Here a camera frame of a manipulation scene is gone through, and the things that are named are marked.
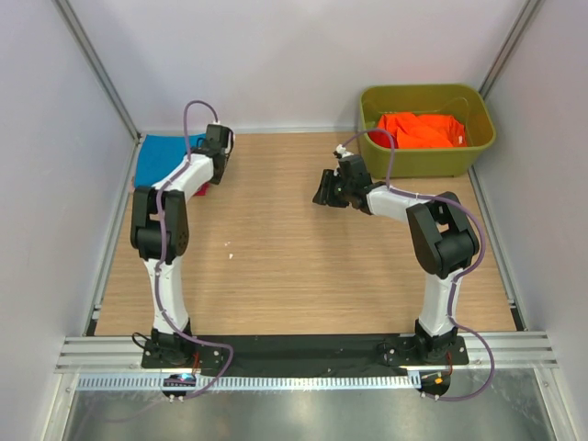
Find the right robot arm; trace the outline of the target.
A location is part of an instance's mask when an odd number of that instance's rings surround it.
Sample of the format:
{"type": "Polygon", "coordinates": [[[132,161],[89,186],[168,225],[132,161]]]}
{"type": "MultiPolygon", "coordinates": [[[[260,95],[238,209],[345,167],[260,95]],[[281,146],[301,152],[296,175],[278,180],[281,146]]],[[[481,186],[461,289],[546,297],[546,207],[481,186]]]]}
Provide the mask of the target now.
{"type": "Polygon", "coordinates": [[[423,361],[443,359],[457,342],[454,318],[463,274],[481,250],[458,197],[400,190],[372,180],[362,157],[339,147],[336,169],[325,169],[312,199],[317,205],[353,207],[408,225],[413,251],[425,272],[424,304],[415,321],[413,349],[423,361]]]}

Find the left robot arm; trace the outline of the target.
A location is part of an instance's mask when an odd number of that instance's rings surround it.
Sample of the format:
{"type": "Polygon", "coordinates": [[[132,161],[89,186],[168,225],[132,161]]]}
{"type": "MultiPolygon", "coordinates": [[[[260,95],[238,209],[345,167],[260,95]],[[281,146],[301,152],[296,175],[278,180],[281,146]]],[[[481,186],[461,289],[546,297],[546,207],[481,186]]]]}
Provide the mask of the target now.
{"type": "Polygon", "coordinates": [[[189,244],[187,202],[206,184],[221,182],[234,146],[233,131],[218,122],[188,144],[179,164],[150,186],[136,187],[130,243],[147,270],[153,294],[151,334],[142,345],[144,368],[186,368],[193,341],[183,296],[182,260],[189,244]]]}

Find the blue t shirt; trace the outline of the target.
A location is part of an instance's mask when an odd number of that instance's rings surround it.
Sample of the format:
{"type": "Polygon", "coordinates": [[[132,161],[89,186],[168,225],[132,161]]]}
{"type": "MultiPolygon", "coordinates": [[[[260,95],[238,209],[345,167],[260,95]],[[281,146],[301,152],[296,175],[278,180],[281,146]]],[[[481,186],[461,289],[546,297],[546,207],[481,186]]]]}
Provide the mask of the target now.
{"type": "Polygon", "coordinates": [[[147,135],[137,160],[134,187],[150,187],[172,173],[187,153],[183,136],[147,135]]]}

